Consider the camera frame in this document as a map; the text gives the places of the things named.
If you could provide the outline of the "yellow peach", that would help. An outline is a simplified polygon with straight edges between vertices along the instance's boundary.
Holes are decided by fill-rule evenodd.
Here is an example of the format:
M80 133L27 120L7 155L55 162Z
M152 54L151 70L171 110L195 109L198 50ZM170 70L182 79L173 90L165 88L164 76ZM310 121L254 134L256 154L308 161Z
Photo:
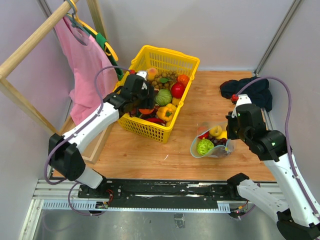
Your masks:
M219 137L223 132L223 129L220 125L215 125L209 130L209 134L215 138Z

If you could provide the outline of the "purple grapes bunch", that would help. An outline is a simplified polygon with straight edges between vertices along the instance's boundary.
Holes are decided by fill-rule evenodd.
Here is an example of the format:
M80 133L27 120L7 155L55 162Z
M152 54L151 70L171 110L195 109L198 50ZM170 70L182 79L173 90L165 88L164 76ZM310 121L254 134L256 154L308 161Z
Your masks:
M209 136L208 140L210 140L213 145L216 146L226 146L228 139L227 138L216 138L214 136Z

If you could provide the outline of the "clear zip top bag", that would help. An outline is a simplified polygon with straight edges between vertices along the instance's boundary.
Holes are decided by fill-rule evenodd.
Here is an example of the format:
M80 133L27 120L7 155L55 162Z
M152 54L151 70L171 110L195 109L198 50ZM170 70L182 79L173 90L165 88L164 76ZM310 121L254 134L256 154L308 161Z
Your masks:
M220 125L222 127L222 131L227 131L227 123L226 122L220 122L220 123L214 123L214 122L203 122L201 124L197 125L196 129L196 137L194 138L191 146L190 146L190 154L194 158L204 158L204 157L211 157L211 158L224 158L229 156L234 150L235 150L235 141L228 139L227 137L227 143L226 146L218 145L214 146L213 149L211 149L206 155L199 155L197 152L197 145L201 139L198 138L198 136L202 135L203 133L209 131L213 126Z

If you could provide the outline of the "red orange fruit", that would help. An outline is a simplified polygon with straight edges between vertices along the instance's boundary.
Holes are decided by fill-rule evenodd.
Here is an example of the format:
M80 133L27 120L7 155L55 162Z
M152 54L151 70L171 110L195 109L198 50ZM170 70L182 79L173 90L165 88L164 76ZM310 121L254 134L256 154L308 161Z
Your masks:
M198 138L201 139L201 140L202 139L208 139L209 136L210 136L210 133L209 133L209 131L207 131L207 132L203 133L202 135L199 135Z

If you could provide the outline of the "green custard apple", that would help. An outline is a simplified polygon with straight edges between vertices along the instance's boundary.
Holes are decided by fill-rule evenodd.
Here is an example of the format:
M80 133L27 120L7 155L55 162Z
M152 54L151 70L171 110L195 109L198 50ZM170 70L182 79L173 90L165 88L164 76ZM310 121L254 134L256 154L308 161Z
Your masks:
M197 145L197 153L201 156L206 155L211 149L214 148L214 144L209 139L202 139Z

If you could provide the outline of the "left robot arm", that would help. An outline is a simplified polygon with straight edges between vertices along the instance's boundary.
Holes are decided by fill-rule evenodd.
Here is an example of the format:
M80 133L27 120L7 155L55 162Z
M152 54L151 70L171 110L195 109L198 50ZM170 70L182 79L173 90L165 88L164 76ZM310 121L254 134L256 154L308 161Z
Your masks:
M103 176L87 167L82 157L87 146L109 125L133 109L153 109L154 87L147 81L148 73L130 73L124 85L102 99L99 107L79 125L62 136L54 134L49 139L47 164L67 180L89 187L96 198L107 193Z

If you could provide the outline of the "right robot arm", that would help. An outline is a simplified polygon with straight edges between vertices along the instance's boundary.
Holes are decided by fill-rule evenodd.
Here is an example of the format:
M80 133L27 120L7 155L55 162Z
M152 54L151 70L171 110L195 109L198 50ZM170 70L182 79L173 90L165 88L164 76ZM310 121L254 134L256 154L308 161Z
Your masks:
M226 118L228 138L242 140L258 156L274 176L285 200L274 197L244 173L227 180L227 196L252 202L275 221L286 240L319 239L320 205L299 175L285 135L268 130L260 108L253 103L236 106Z

